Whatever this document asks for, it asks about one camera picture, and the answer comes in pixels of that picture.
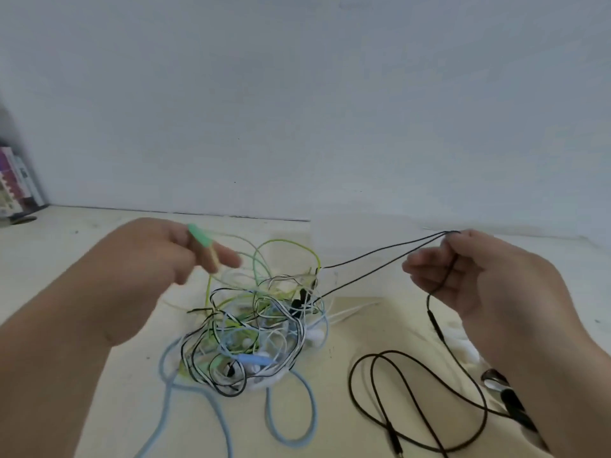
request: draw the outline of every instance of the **right hand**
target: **right hand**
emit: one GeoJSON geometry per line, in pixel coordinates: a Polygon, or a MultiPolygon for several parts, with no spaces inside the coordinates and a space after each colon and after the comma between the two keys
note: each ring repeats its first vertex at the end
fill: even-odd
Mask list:
{"type": "Polygon", "coordinates": [[[469,339],[494,368],[509,370],[524,351],[589,336],[558,270],[539,255],[480,231],[450,233],[441,246],[408,256],[403,270],[454,309],[469,339]]]}

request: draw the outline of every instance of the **finger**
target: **finger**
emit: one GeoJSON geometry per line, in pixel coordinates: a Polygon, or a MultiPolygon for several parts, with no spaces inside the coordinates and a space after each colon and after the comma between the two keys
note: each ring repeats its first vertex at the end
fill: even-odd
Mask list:
{"type": "MultiPolygon", "coordinates": [[[[235,251],[218,244],[216,241],[212,243],[212,247],[214,247],[218,261],[221,264],[227,265],[231,268],[237,268],[240,266],[242,259],[235,251]]],[[[202,246],[202,244],[191,236],[191,240],[189,241],[189,249],[195,253],[197,263],[200,264],[208,273],[214,274],[219,271],[218,263],[216,263],[216,260],[214,259],[209,247],[202,246]]]]}
{"type": "Polygon", "coordinates": [[[168,261],[174,271],[174,282],[185,284],[195,265],[197,265],[194,252],[178,244],[167,243],[164,254],[165,260],[168,261]]]}
{"type": "Polygon", "coordinates": [[[213,243],[214,250],[219,257],[219,262],[231,268],[238,268],[242,264],[242,259],[233,249],[223,246],[222,244],[213,243]]]}
{"type": "MultiPolygon", "coordinates": [[[[437,287],[439,286],[439,283],[435,283],[434,281],[427,280],[426,278],[421,278],[421,277],[412,276],[412,281],[414,282],[415,285],[417,285],[420,289],[422,289],[427,294],[435,291],[435,289],[437,289],[437,287]]],[[[439,299],[441,302],[445,303],[448,307],[454,310],[456,306],[456,296],[457,295],[458,293],[454,289],[450,289],[444,286],[443,288],[436,291],[435,294],[433,294],[433,297],[435,297],[436,299],[439,299]]]]}
{"type": "Polygon", "coordinates": [[[413,277],[426,278],[437,284],[443,282],[445,286],[452,289],[459,289],[464,277],[463,273],[455,270],[452,270],[448,275],[448,269],[443,267],[409,267],[404,265],[403,271],[409,273],[413,277]]]}
{"type": "MultiPolygon", "coordinates": [[[[446,239],[441,243],[439,247],[427,247],[424,249],[417,250],[408,255],[408,258],[404,264],[406,266],[439,266],[447,267],[454,259],[456,252],[452,250],[450,244],[446,239]]],[[[465,271],[469,268],[470,259],[466,257],[459,257],[454,264],[455,270],[465,271]]]]}
{"type": "Polygon", "coordinates": [[[476,230],[450,233],[446,238],[452,249],[473,259],[480,267],[489,266],[493,261],[502,259],[517,249],[501,239],[476,230]]]}

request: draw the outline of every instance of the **book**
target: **book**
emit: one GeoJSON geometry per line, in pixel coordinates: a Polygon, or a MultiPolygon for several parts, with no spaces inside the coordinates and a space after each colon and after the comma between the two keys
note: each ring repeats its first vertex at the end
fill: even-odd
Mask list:
{"type": "Polygon", "coordinates": [[[0,217],[10,217],[13,214],[15,214],[15,211],[11,195],[4,189],[4,185],[0,183],[0,217]]]}
{"type": "Polygon", "coordinates": [[[11,167],[12,172],[15,174],[17,178],[17,183],[19,184],[19,188],[23,193],[24,198],[31,198],[32,193],[30,192],[29,187],[27,186],[26,181],[23,179],[19,167],[17,166],[17,161],[15,160],[15,154],[13,153],[13,149],[10,146],[4,146],[0,148],[0,151],[4,153],[4,156],[9,161],[9,166],[11,167]]]}
{"type": "Polygon", "coordinates": [[[32,198],[34,198],[34,202],[36,202],[36,205],[38,207],[44,206],[45,200],[43,199],[42,195],[40,194],[40,191],[38,187],[36,186],[32,177],[30,176],[30,173],[27,171],[26,164],[23,163],[23,160],[19,156],[15,156],[15,162],[17,163],[18,172],[21,174],[23,181],[27,185],[29,192],[32,195],[32,198]]]}

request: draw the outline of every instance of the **earbud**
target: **earbud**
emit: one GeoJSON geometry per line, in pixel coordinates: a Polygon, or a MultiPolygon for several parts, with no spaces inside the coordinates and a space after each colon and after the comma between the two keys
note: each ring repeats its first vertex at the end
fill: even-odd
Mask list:
{"type": "Polygon", "coordinates": [[[305,339],[314,347],[320,347],[325,342],[325,332],[321,329],[310,329],[305,332],[305,339]]]}

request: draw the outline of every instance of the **white table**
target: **white table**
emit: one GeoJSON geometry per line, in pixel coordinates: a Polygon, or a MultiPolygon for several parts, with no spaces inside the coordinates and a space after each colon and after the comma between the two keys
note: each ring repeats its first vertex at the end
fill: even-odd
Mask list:
{"type": "MultiPolygon", "coordinates": [[[[211,230],[240,234],[255,243],[274,235],[296,234],[307,239],[309,224],[199,215],[126,212],[104,209],[49,207],[39,219],[0,229],[0,320],[50,283],[106,233],[131,219],[149,215],[180,222],[195,222],[211,230]]],[[[611,257],[586,240],[504,238],[553,261],[563,273],[587,329],[607,351],[611,350],[611,297],[608,271],[611,257]]],[[[239,246],[226,241],[228,246],[239,246]]],[[[189,283],[164,296],[172,303],[194,307],[201,302],[206,275],[196,270],[189,283]]],[[[399,349],[420,358],[440,376],[473,399],[477,394],[459,374],[437,340],[426,318],[423,292],[405,278],[401,292],[379,305],[368,307],[332,327],[326,346],[305,353],[296,368],[316,395],[318,431],[303,449],[277,443],[263,421],[264,392],[221,399],[232,432],[235,456],[272,457],[391,457],[384,431],[359,415],[347,393],[347,373],[354,360],[369,352],[399,349]]],[[[355,304],[339,300],[336,309],[355,304]]],[[[434,312],[441,322],[455,318],[438,302],[434,312]]],[[[157,377],[157,362],[164,347],[185,327],[185,315],[158,305],[137,337],[114,349],[103,372],[78,448],[78,457],[131,458],[157,425],[164,385],[157,377]]],[[[422,407],[444,444],[450,446],[475,431],[481,413],[454,399],[422,369],[399,362],[412,383],[422,407]]],[[[355,391],[364,405],[375,411],[358,372],[355,391]]],[[[400,379],[380,366],[378,384],[394,426],[411,437],[433,444],[400,379]]],[[[287,437],[306,430],[310,407],[306,391],[291,376],[273,388],[274,417],[287,437]]],[[[225,441],[208,402],[196,394],[174,392],[169,423],[149,457],[223,457],[225,441]]],[[[430,452],[404,445],[409,457],[431,457],[430,452]]],[[[491,418],[489,426],[463,456],[536,457],[542,451],[531,445],[516,423],[491,418]]]]}

